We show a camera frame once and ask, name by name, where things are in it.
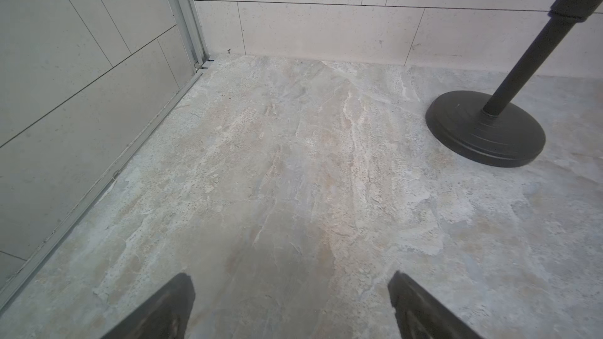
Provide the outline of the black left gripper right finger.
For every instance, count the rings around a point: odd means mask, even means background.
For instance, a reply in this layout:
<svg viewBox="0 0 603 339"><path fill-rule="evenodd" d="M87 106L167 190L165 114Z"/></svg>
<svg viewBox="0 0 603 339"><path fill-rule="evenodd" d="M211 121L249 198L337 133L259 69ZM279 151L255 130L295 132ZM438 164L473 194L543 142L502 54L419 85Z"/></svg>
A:
<svg viewBox="0 0 603 339"><path fill-rule="evenodd" d="M396 271L387 288L402 338L481 338L408 274Z"/></svg>

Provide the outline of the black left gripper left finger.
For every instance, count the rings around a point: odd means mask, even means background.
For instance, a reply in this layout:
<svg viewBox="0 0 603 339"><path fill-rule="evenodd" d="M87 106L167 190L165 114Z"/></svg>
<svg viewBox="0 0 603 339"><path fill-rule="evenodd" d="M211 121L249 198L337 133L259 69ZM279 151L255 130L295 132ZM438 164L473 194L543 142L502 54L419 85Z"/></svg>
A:
<svg viewBox="0 0 603 339"><path fill-rule="evenodd" d="M102 339L184 338L195 298L191 276L178 273Z"/></svg>

